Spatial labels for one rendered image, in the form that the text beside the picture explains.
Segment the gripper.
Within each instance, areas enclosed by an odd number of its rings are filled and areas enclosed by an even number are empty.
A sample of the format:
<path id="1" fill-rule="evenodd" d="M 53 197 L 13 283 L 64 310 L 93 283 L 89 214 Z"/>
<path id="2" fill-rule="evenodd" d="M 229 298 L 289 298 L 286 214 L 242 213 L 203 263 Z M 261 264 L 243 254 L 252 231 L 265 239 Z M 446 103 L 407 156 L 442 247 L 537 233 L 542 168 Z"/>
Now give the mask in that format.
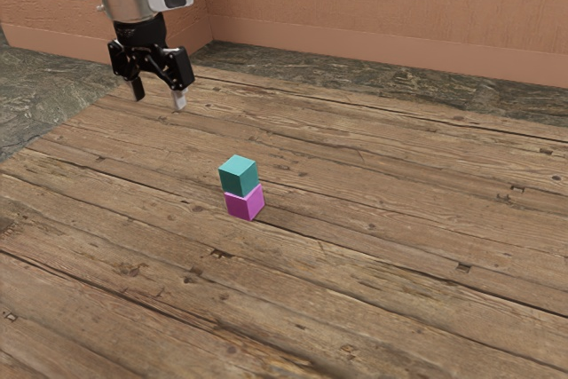
<path id="1" fill-rule="evenodd" d="M 145 55 L 146 70 L 162 79 L 170 88 L 173 107 L 182 110 L 186 106 L 188 87 L 195 76 L 188 53 L 184 47 L 167 48 L 167 28 L 162 13 L 150 20 L 134 23 L 114 21 L 116 39 L 107 44 L 111 66 L 115 75 L 129 85 L 136 101 L 146 93 L 139 76 L 138 63 L 126 48 L 152 47 Z"/>

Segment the teal block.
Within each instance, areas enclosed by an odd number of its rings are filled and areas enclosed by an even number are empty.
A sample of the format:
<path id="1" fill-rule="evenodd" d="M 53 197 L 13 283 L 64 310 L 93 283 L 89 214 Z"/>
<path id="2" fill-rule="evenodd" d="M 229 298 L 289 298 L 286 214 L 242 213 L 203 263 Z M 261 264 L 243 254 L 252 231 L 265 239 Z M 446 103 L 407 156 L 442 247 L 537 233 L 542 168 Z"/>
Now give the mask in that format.
<path id="1" fill-rule="evenodd" d="M 256 162 L 237 154 L 218 167 L 218 174 L 223 190 L 240 197 L 259 184 Z"/>

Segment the magenta block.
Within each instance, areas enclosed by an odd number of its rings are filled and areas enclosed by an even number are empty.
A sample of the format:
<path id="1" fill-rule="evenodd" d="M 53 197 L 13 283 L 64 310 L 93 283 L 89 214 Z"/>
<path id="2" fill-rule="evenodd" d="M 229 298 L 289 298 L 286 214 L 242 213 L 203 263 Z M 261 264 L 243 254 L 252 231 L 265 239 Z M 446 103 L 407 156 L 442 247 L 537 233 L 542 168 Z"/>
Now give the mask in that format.
<path id="1" fill-rule="evenodd" d="M 252 221 L 265 205 L 261 184 L 243 197 L 228 192 L 224 193 L 224 197 L 228 214 L 247 221 Z"/>

